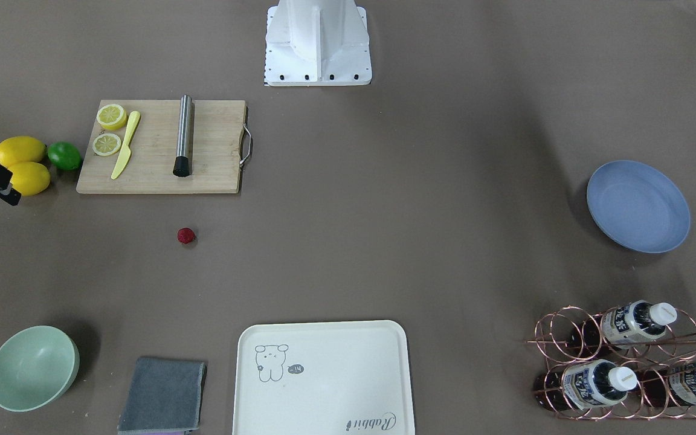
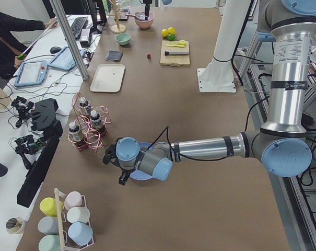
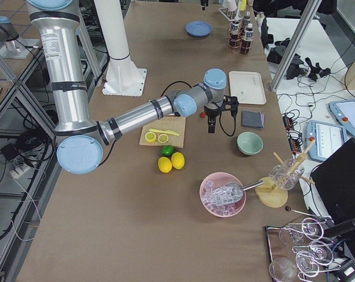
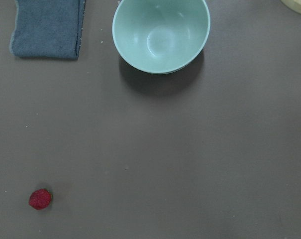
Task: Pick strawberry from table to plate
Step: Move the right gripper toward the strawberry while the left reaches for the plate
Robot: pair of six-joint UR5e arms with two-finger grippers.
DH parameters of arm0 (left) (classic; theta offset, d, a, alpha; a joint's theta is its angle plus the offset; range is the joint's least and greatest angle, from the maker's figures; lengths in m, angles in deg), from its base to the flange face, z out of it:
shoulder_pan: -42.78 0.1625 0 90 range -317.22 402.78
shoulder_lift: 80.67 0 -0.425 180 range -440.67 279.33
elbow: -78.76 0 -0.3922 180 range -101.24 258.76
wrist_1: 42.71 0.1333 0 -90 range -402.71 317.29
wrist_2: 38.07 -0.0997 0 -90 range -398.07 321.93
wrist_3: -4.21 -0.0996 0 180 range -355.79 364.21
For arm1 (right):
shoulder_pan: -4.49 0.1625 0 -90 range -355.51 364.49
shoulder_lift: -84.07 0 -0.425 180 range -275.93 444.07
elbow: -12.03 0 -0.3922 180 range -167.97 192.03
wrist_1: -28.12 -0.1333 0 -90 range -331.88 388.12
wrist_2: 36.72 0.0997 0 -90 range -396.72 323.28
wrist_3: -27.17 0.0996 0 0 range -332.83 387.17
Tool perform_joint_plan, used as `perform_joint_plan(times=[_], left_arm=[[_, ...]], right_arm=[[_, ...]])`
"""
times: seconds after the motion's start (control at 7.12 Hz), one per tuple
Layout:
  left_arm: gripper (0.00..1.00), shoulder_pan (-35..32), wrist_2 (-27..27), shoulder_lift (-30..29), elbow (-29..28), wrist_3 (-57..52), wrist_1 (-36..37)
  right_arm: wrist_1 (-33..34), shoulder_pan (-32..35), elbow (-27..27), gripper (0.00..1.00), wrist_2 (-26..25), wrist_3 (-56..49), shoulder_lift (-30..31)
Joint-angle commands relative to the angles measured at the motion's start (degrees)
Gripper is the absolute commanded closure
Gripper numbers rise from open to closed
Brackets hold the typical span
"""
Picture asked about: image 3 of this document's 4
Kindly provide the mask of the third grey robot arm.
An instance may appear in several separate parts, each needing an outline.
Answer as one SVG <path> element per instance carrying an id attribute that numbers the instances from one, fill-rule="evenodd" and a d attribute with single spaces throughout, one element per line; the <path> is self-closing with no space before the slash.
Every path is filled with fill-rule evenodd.
<path id="1" fill-rule="evenodd" d="M 0 16 L 0 55 L 5 59 L 27 58 L 21 37 L 6 16 Z"/>

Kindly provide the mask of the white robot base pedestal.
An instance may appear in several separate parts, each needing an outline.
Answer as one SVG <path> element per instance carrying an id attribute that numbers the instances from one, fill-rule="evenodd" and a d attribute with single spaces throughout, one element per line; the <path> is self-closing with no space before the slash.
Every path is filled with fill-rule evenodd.
<path id="1" fill-rule="evenodd" d="M 137 68 L 131 60 L 120 2 L 98 0 L 94 4 L 110 59 L 103 93 L 139 97 L 147 70 Z"/>

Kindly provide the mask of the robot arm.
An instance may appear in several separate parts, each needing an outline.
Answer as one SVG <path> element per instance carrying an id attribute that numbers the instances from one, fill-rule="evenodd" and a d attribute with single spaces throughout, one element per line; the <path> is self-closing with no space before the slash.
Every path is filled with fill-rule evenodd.
<path id="1" fill-rule="evenodd" d="M 106 93 L 140 95 L 146 70 L 130 59 L 123 15 L 118 2 L 96 1 L 110 62 Z M 206 71 L 203 81 L 189 90 L 176 90 L 152 99 L 105 122 L 94 121 L 88 109 L 87 86 L 80 65 L 76 32 L 80 26 L 77 1 L 28 1 L 30 20 L 43 44 L 59 122 L 55 128 L 60 166 L 74 174 L 85 174 L 100 166 L 103 148 L 124 133 L 162 119 L 174 112 L 183 117 L 224 98 L 226 74 Z"/>

